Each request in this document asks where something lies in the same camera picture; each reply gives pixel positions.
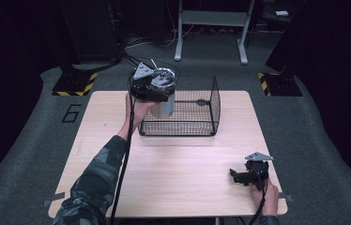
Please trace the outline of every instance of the wire basket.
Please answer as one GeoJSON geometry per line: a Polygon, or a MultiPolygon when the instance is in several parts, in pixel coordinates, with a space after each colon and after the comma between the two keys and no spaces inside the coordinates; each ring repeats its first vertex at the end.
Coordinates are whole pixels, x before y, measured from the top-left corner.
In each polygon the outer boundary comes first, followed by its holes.
{"type": "Polygon", "coordinates": [[[180,77],[174,111],[158,119],[151,112],[138,127],[143,136],[214,136],[220,123],[221,101],[216,77],[180,77]]]}

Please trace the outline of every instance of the table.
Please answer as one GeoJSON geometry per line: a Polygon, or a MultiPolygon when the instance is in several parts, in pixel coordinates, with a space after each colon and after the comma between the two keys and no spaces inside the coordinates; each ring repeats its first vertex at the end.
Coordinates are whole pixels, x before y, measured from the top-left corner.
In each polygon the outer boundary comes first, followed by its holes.
{"type": "Polygon", "coordinates": [[[240,62],[242,65],[248,64],[248,58],[245,50],[245,39],[248,32],[249,23],[252,16],[252,8],[255,0],[250,0],[247,12],[223,12],[223,11],[199,11],[199,10],[183,10],[182,0],[178,4],[178,40],[175,47],[175,60],[181,60],[182,54],[182,25],[183,24],[201,24],[201,25],[225,25],[225,26],[241,26],[243,31],[241,37],[237,40],[237,48],[239,50],[240,62]]]}
{"type": "MultiPolygon", "coordinates": [[[[126,91],[94,92],[55,193],[69,190],[100,148],[122,127],[126,91]]],[[[116,210],[119,218],[233,217],[253,215],[250,187],[235,184],[229,169],[245,172],[245,156],[268,155],[252,101],[244,91],[220,91],[221,118],[214,137],[132,137],[129,164],[116,210]]],[[[282,191],[272,162],[269,176],[282,191]]],[[[54,217],[64,199],[53,201],[54,217]]],[[[279,214],[285,214],[285,199],[279,214]]]]}

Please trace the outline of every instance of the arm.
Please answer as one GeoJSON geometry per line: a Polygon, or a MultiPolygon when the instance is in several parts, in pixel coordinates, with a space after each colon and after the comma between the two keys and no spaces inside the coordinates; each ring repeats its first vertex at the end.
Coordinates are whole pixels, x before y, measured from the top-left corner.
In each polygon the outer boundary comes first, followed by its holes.
{"type": "MultiPolygon", "coordinates": [[[[132,131],[155,104],[135,100],[132,131]]],[[[83,224],[87,221],[89,224],[104,224],[106,211],[114,201],[119,170],[126,153],[129,126],[130,99],[129,94],[126,94],[126,120],[123,127],[100,149],[73,184],[70,198],[63,201],[53,224],[79,224],[82,220],[83,224]]]]}
{"type": "MultiPolygon", "coordinates": [[[[259,191],[255,185],[251,185],[252,198],[255,205],[258,205],[263,198],[263,191],[259,191]]],[[[264,204],[261,216],[259,217],[260,225],[278,225],[281,224],[278,220],[278,187],[272,185],[271,181],[267,180],[266,202],[264,204]]]]}

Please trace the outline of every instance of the person's right hand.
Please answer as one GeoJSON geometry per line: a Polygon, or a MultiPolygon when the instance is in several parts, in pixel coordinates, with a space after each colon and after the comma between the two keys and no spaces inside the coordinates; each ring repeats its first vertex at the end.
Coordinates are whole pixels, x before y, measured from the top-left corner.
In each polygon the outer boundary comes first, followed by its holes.
{"type": "MultiPolygon", "coordinates": [[[[278,187],[272,185],[271,181],[267,182],[267,192],[266,192],[266,202],[264,204],[263,210],[261,214],[263,216],[274,216],[278,215],[278,200],[279,200],[279,190],[278,187]]],[[[258,207],[260,205],[261,200],[263,199],[263,191],[258,190],[257,187],[251,184],[252,189],[252,199],[254,200],[255,205],[258,207]]]]}

